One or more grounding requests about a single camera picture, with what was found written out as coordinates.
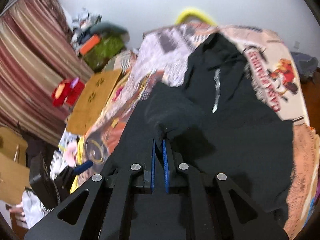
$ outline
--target orange object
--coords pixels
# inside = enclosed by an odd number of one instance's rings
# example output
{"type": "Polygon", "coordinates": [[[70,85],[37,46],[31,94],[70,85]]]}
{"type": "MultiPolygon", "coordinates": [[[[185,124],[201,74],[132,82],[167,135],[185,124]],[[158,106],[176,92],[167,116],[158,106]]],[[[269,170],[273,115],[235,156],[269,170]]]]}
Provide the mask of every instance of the orange object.
{"type": "Polygon", "coordinates": [[[101,41],[101,38],[95,34],[93,35],[79,50],[80,54],[83,56],[88,51],[90,51],[95,45],[97,45],[101,41]]]}

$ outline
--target cardboard box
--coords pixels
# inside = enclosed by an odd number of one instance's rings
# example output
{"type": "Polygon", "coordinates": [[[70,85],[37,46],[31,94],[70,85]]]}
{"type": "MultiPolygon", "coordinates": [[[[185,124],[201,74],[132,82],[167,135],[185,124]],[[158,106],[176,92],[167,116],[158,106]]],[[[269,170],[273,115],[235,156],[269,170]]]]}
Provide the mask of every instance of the cardboard box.
{"type": "Polygon", "coordinates": [[[29,168],[15,163],[0,151],[0,199],[10,205],[22,200],[24,187],[29,187],[29,168]]]}
{"type": "Polygon", "coordinates": [[[17,163],[26,166],[26,150],[28,143],[21,135],[8,127],[0,127],[0,152],[10,160],[14,160],[17,153],[17,163]]]}
{"type": "Polygon", "coordinates": [[[121,70],[117,69],[97,73],[90,78],[69,117],[68,132],[84,135],[94,125],[120,75],[121,70]]]}

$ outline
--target hoodie zipper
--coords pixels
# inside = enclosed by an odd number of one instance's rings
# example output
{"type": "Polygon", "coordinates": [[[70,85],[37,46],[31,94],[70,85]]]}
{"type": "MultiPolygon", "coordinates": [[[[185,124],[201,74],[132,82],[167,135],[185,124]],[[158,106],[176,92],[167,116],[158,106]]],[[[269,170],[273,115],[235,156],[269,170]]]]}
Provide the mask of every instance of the hoodie zipper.
{"type": "Polygon", "coordinates": [[[220,69],[218,68],[216,70],[216,72],[214,73],[214,81],[216,83],[216,100],[214,102],[214,106],[212,108],[212,112],[214,113],[215,111],[217,111],[218,108],[218,103],[219,103],[219,97],[220,97],[220,69]]]}

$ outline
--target yellow hanger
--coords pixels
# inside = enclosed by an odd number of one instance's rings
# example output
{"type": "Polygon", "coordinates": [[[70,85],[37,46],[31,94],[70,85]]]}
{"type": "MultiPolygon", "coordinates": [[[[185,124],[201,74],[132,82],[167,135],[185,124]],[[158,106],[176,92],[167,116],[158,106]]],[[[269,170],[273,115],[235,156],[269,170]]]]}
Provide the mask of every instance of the yellow hanger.
{"type": "Polygon", "coordinates": [[[193,16],[198,18],[199,20],[201,20],[204,23],[207,23],[211,26],[217,26],[217,24],[210,19],[209,16],[207,16],[205,13],[203,13],[202,11],[199,11],[198,9],[195,8],[187,8],[185,9],[177,18],[175,24],[182,24],[188,17],[193,16]]]}

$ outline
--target metal screw head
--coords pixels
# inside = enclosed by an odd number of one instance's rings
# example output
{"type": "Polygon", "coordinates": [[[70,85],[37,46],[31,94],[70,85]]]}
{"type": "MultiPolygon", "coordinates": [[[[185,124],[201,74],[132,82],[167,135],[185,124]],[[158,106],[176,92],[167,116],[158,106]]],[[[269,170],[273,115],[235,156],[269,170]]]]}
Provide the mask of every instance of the metal screw head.
{"type": "Polygon", "coordinates": [[[133,171],[137,171],[137,170],[140,170],[140,169],[141,169],[141,165],[140,164],[135,163],[135,164],[131,165],[131,170],[133,170],[133,171]]]}
{"type": "Polygon", "coordinates": [[[98,182],[98,181],[102,180],[102,175],[101,175],[101,174],[94,174],[94,175],[92,176],[92,180],[93,180],[94,182],[98,182]]]}
{"type": "Polygon", "coordinates": [[[189,168],[189,165],[186,164],[186,163],[180,163],[180,164],[179,164],[179,168],[180,168],[181,170],[186,170],[186,169],[189,168]]]}
{"type": "Polygon", "coordinates": [[[224,174],[224,173],[219,173],[219,174],[217,175],[217,178],[218,178],[219,180],[226,180],[226,179],[227,179],[227,176],[226,176],[226,174],[224,174]]]}

